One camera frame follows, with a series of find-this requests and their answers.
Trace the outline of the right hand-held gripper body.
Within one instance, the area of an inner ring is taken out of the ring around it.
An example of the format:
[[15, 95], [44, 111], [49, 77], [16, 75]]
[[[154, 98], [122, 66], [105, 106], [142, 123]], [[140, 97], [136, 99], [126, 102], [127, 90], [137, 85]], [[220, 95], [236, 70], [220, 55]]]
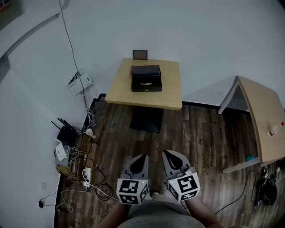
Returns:
[[178, 201], [186, 201], [198, 196], [200, 191], [200, 183], [196, 172], [191, 173], [191, 169], [186, 171], [186, 174], [180, 177], [171, 178], [166, 181], [167, 189]]

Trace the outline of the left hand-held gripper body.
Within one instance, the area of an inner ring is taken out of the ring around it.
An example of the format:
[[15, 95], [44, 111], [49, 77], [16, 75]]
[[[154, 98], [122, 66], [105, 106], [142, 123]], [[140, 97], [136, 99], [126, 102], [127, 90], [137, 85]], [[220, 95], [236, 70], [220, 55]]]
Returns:
[[116, 195], [122, 204], [142, 204], [151, 200], [149, 174], [121, 174], [117, 181]]

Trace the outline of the black box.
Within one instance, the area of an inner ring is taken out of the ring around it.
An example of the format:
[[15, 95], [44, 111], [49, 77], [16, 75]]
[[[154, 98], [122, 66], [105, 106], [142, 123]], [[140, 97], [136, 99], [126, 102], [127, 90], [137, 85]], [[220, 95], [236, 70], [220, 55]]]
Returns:
[[132, 92], [161, 92], [162, 75], [159, 65], [131, 66]]

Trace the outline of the person's left forearm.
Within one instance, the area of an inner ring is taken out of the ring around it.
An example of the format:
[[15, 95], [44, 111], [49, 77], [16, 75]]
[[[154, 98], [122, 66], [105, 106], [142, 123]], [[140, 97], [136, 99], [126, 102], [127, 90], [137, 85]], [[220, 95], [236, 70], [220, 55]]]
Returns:
[[110, 215], [109, 228], [117, 228], [120, 224], [127, 220], [128, 214], [130, 212], [130, 204], [122, 204], [119, 201], [112, 208]]

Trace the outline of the person's right forearm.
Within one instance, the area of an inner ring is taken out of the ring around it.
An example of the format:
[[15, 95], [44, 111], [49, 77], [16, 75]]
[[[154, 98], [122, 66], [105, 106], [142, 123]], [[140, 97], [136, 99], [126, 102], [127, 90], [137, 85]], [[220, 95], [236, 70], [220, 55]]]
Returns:
[[187, 199], [185, 204], [191, 216], [206, 228], [223, 228], [216, 214], [199, 197]]

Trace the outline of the person's grey shirt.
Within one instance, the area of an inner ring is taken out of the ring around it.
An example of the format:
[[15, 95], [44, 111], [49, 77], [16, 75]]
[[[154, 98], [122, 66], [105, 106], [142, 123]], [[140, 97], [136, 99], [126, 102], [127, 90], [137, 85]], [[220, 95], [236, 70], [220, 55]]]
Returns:
[[126, 221], [117, 228], [205, 228], [180, 205], [172, 202], [147, 200], [133, 206]]

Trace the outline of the white power strip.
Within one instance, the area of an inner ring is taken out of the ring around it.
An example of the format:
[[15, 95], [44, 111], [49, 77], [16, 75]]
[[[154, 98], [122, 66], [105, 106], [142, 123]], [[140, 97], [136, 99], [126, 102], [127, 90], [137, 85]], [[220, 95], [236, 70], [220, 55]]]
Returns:
[[85, 187], [90, 187], [90, 181], [91, 181], [91, 168], [86, 167], [82, 170], [82, 177], [84, 179], [83, 185]]

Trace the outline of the white modem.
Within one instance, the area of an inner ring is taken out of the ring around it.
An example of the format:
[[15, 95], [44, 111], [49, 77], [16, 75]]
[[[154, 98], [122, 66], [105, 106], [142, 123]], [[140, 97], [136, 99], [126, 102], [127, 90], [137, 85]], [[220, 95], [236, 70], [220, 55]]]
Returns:
[[55, 148], [55, 163], [64, 167], [69, 166], [69, 146], [62, 143]]

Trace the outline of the black router with antennas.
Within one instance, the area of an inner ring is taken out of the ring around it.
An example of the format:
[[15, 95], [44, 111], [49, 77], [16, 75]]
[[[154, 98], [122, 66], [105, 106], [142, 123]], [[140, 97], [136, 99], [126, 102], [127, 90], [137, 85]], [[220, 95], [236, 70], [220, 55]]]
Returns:
[[71, 126], [67, 121], [63, 120], [62, 118], [58, 118], [58, 121], [63, 125], [62, 128], [57, 126], [52, 121], [52, 124], [54, 124], [60, 130], [57, 136], [57, 140], [69, 147], [73, 147], [77, 139], [77, 136], [78, 136], [76, 129], [73, 126]]

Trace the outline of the light wooden cabinet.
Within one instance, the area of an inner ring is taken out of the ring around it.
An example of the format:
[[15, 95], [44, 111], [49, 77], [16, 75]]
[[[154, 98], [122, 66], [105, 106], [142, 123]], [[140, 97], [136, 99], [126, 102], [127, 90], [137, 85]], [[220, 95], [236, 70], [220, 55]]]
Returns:
[[[218, 114], [233, 100], [236, 91], [240, 91], [249, 110], [257, 145], [258, 156], [250, 161], [239, 163], [233, 167], [225, 168], [222, 173], [229, 173], [249, 166], [259, 164], [264, 167], [279, 159], [285, 158], [285, 110], [277, 93], [255, 81], [236, 76], [233, 86], [222, 101]], [[268, 131], [279, 125], [278, 134], [269, 137]]]

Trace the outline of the white and red object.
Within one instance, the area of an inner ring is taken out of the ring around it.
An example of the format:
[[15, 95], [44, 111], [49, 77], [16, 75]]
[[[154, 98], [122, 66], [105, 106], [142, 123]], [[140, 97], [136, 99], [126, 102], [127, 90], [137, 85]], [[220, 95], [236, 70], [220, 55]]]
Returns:
[[274, 127], [272, 127], [272, 128], [268, 131], [268, 136], [269, 136], [269, 137], [272, 137], [272, 136], [278, 134], [279, 131], [280, 131], [280, 128], [281, 128], [281, 127], [280, 127], [279, 125], [275, 125]]

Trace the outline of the small wooden pedestal table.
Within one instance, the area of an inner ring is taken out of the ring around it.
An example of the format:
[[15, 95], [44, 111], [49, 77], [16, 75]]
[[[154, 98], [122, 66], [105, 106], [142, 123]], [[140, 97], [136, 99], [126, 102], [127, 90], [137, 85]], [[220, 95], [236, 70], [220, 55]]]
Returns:
[[[141, 90], [131, 89], [132, 66], [158, 65], [161, 72], [162, 88], [147, 82]], [[130, 127], [136, 130], [159, 133], [163, 111], [181, 110], [182, 95], [179, 64], [166, 60], [134, 60], [124, 58], [105, 97], [107, 103], [134, 106]]]

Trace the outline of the white wall network box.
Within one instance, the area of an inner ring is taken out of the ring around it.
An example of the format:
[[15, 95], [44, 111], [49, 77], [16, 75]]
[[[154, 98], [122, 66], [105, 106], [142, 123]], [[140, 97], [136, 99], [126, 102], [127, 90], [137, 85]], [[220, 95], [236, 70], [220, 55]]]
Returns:
[[91, 79], [87, 75], [82, 75], [80, 71], [77, 71], [67, 84], [67, 89], [75, 97], [77, 94], [81, 93], [85, 88], [91, 85]]

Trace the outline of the small dark picture frame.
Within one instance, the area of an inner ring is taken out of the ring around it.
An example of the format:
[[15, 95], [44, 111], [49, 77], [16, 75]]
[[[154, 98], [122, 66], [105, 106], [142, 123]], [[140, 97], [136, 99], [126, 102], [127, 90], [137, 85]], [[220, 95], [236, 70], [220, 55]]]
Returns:
[[133, 50], [133, 59], [134, 60], [147, 60], [148, 52], [147, 50]]

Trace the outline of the grey electrical wall panel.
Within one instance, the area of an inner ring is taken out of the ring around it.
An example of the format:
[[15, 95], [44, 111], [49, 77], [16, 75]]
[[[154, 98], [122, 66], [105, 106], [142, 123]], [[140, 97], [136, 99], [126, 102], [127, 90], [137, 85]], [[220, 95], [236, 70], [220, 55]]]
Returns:
[[0, 0], [0, 31], [23, 13], [21, 0]]

